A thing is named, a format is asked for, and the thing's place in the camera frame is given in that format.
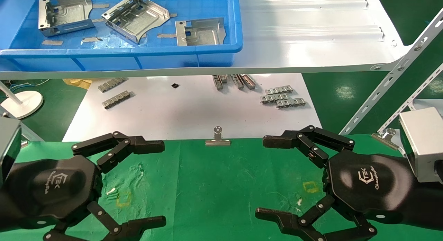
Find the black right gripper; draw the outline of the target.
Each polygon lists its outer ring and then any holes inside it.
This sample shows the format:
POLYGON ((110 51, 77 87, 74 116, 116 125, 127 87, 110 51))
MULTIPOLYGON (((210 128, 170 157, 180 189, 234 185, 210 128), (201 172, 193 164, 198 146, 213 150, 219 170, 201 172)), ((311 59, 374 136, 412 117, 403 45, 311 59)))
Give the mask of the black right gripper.
POLYGON ((313 125, 298 131, 286 130, 280 136, 266 135, 263 146, 298 149, 318 168, 326 168, 326 195, 301 217, 290 212, 257 208, 256 218, 275 222, 282 234, 303 241, 368 241, 378 230, 368 220, 403 222, 405 202, 416 178, 406 160, 381 154, 356 154, 355 141, 313 125), (329 156, 318 145, 339 152, 329 156), (332 206, 356 227, 321 234, 313 224, 332 206))

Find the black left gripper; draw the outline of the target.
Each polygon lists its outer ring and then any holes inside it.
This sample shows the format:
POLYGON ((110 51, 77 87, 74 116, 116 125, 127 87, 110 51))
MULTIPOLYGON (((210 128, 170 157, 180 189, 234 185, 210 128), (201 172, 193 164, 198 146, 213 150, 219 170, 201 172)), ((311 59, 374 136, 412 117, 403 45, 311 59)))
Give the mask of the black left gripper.
POLYGON ((93 214, 109 231, 103 241, 139 241, 149 229, 166 225, 164 216, 131 220, 119 225, 98 203, 108 173, 130 154, 165 151, 164 141, 112 132, 72 146, 70 159, 16 163, 9 172, 9 230, 56 225, 44 241, 83 241, 65 234, 93 214), (97 165, 86 157, 106 151, 97 165))

